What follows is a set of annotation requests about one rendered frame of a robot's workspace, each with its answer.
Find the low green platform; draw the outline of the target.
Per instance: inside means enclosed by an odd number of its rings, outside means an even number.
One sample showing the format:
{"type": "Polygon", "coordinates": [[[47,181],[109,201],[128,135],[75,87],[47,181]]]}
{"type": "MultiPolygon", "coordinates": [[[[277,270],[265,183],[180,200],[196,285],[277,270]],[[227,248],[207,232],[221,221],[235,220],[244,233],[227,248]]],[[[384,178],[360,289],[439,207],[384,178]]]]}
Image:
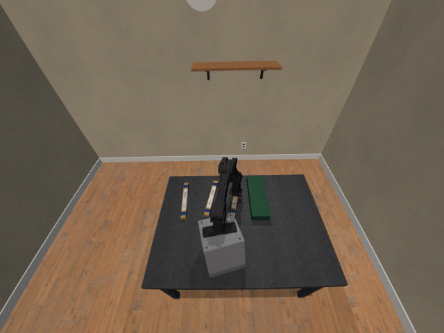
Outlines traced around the low green platform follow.
{"type": "Polygon", "coordinates": [[[247,176],[251,220],[269,220],[271,217],[263,176],[247,176]],[[252,218],[253,216],[253,218],[252,218]]]}

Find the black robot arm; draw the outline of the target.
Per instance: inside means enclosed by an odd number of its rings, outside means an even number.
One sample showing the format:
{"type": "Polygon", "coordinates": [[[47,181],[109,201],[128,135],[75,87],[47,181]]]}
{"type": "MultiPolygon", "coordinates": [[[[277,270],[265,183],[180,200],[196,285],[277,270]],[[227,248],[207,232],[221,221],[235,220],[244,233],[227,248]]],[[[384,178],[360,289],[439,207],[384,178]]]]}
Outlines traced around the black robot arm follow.
{"type": "Polygon", "coordinates": [[[203,227],[204,238],[237,232],[237,227],[235,222],[225,223],[226,213],[227,213],[226,198],[227,198],[229,183],[232,182],[233,189],[239,189],[241,188],[240,183],[243,177],[241,172],[238,172],[236,168],[237,158],[232,158],[231,160],[229,160],[228,157],[223,157],[221,162],[219,163],[218,167],[218,172],[220,173],[219,190],[216,197],[216,201],[212,206],[212,209],[210,210],[210,222],[212,222],[213,225],[203,227]],[[225,161],[225,159],[227,160],[225,161]],[[233,165],[231,163],[233,163],[233,165]]]}

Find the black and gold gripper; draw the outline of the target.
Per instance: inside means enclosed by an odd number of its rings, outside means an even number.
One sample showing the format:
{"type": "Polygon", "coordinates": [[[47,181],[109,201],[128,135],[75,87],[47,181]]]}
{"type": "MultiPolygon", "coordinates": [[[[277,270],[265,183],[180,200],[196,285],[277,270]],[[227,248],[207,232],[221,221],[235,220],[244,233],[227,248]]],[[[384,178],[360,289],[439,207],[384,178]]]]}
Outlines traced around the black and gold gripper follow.
{"type": "Polygon", "coordinates": [[[241,198],[243,189],[240,189],[240,190],[239,189],[230,188],[230,191],[229,191],[230,196],[232,198],[233,198],[233,196],[237,196],[238,199],[241,198]]]}

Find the brown welding electrode pack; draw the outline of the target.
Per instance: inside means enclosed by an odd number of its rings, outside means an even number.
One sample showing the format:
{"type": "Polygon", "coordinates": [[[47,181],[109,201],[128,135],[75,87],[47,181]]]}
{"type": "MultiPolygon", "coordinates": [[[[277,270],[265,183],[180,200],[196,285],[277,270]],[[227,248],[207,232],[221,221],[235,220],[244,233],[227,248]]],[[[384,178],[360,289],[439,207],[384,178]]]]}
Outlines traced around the brown welding electrode pack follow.
{"type": "Polygon", "coordinates": [[[184,183],[183,195],[182,195],[182,209],[181,209],[181,220],[187,220],[187,202],[189,193],[189,183],[184,183]]]}

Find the brown flat pack with blue bands and white label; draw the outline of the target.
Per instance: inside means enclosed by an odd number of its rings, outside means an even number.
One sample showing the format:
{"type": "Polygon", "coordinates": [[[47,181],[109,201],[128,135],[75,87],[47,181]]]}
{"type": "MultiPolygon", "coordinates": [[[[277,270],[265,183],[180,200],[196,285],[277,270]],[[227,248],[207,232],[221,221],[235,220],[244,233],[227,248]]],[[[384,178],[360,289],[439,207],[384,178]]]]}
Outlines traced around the brown flat pack with blue bands and white label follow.
{"type": "Polygon", "coordinates": [[[206,216],[206,217],[210,216],[210,210],[212,208],[212,204],[213,204],[213,201],[214,201],[214,197],[215,197],[217,186],[218,186],[218,181],[214,180],[214,182],[212,184],[212,189],[211,189],[211,192],[210,192],[210,196],[208,198],[207,205],[206,205],[205,212],[204,212],[204,216],[206,216]]]}

